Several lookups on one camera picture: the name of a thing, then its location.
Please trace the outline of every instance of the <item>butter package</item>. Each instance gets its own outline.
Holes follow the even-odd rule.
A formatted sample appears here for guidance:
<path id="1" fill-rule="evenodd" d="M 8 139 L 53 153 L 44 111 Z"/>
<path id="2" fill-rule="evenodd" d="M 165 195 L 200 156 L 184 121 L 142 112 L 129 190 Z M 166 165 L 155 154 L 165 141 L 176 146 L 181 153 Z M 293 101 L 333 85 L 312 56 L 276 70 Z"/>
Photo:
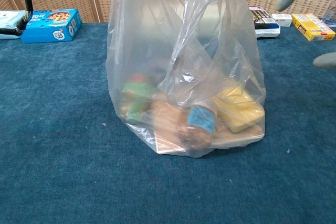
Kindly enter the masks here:
<path id="1" fill-rule="evenodd" d="M 335 32 L 314 14 L 292 14 L 293 24 L 309 40 L 332 40 Z"/>
<path id="2" fill-rule="evenodd" d="M 227 88 L 213 99 L 218 107 L 219 117 L 233 133 L 256 125 L 265 117 L 263 106 L 254 101 L 241 86 Z"/>
<path id="3" fill-rule="evenodd" d="M 81 24 L 77 9 L 35 10 L 20 38 L 23 43 L 71 41 Z"/>
<path id="4" fill-rule="evenodd" d="M 281 27 L 290 27 L 292 24 L 292 16 L 290 14 L 272 14 L 272 18 L 279 24 Z"/>

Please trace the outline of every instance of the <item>blue box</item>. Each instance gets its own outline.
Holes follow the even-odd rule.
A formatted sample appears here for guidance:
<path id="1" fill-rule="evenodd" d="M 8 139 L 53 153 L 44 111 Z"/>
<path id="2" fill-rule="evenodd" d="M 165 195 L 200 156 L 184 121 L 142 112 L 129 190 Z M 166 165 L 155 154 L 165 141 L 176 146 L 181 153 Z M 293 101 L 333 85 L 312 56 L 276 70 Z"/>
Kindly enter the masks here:
<path id="1" fill-rule="evenodd" d="M 36 10 L 20 38 L 23 43 L 72 41 L 81 24 L 77 9 Z"/>

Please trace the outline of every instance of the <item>plastic bag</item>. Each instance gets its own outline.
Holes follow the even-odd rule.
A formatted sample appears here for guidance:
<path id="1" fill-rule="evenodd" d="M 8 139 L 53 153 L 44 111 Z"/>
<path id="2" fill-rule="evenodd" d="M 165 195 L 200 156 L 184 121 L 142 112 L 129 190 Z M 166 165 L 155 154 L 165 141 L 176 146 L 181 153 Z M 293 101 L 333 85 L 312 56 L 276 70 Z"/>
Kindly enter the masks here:
<path id="1" fill-rule="evenodd" d="M 106 69 L 118 117 L 159 154 L 200 157 L 264 136 L 246 0 L 112 0 Z"/>

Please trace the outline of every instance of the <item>small white box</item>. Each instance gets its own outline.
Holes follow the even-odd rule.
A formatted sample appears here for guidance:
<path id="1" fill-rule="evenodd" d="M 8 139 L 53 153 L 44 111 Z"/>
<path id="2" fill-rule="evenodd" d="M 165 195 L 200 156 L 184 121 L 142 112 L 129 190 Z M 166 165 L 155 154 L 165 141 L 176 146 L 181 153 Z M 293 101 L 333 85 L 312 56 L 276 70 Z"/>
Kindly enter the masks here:
<path id="1" fill-rule="evenodd" d="M 272 14 L 272 18 L 282 27 L 289 27 L 292 23 L 290 14 Z"/>

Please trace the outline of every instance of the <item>yellow cereal box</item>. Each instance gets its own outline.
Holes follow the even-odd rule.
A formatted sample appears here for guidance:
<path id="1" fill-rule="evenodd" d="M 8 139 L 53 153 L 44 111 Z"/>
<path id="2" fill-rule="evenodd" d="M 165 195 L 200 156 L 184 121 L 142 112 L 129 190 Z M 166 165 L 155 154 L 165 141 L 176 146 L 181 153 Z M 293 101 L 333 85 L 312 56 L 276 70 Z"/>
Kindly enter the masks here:
<path id="1" fill-rule="evenodd" d="M 335 32 L 314 14 L 292 14 L 293 24 L 309 40 L 332 40 Z"/>

